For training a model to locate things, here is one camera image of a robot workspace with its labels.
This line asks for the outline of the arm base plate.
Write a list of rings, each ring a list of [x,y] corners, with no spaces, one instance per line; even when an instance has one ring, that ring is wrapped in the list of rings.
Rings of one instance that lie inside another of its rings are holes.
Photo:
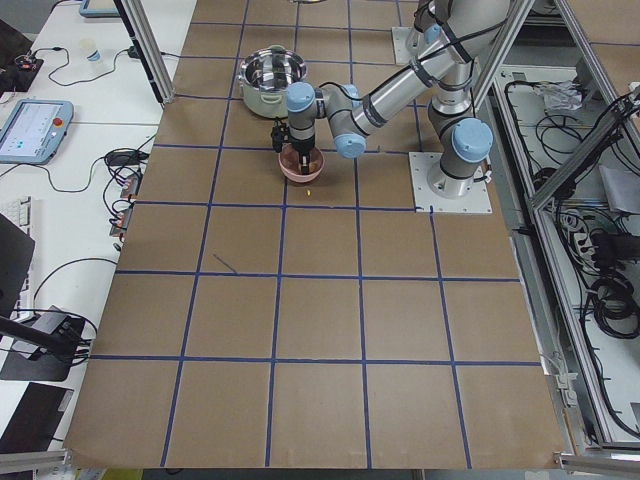
[[[392,27],[391,36],[396,65],[407,64],[424,45],[423,34],[413,27]]]
[[[410,152],[414,205],[418,212],[488,215],[493,212],[481,163],[473,176],[447,177],[440,169],[439,152]]]

